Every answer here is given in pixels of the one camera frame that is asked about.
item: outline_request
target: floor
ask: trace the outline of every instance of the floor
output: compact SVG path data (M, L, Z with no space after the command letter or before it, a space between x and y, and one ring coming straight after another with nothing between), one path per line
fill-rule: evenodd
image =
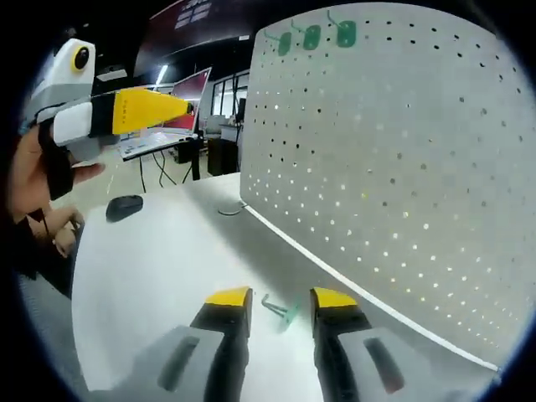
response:
M190 168L190 163L175 163L169 150L163 151L163 153L166 157L166 173L180 185L184 175ZM160 152L154 155L158 163L162 165L162 155ZM73 191L64 197L56 199L52 203L53 208L74 205L87 218L87 214L91 209L99 205L106 205L115 197L143 193L138 159L123 162L117 149L110 147L97 159L90 162L104 163L106 170L96 178L75 186ZM153 156L146 155L142 157L142 166L146 191L148 193L157 191L160 188L158 183L160 168L155 163ZM204 153L199 158L199 171L201 178L211 177L207 171L207 157ZM192 180L191 173L186 180ZM164 188L173 186L166 176L162 177L162 185Z

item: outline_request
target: desk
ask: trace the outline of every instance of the desk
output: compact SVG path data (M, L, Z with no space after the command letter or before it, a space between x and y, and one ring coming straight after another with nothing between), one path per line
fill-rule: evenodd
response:
M223 216L240 199L240 174L143 194L143 210L108 224L106 207L90 211L76 258L72 296L75 345L89 390L125 378L143 348L188 325L215 291L254 290L250 362L242 401L322 401L313 362L309 289L349 289L289 246L246 210ZM260 299L301 312L286 332ZM419 349L451 386L480 389L493 375L361 301L369 321Z

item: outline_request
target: monitor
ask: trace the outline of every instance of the monitor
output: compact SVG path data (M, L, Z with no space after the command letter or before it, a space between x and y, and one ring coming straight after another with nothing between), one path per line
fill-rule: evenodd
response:
M193 105L193 110L191 113L165 122L163 125L164 127L193 131L198 117L199 104L207 85L207 81L209 80L210 70L211 69L201 70L175 84L170 95L174 95L177 98L190 102Z

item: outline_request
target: yellow tool tip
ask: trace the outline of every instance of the yellow tool tip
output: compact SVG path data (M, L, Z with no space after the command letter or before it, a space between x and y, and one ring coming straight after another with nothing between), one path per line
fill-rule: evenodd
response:
M142 88L116 92L112 133L115 135L156 126L186 114L188 103L176 96Z

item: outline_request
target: ceiling light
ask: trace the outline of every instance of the ceiling light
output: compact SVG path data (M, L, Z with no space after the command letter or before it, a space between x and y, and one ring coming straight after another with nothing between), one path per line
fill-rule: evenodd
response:
M159 86L160 83L162 82L162 78L164 78L164 74L166 74L167 70L168 70L167 64L163 65L162 68L160 69L160 74L158 74L157 83L155 84L155 90L156 90L156 86Z
M107 73L99 74L96 76L101 81L116 80L118 78L127 77L125 69L110 70Z

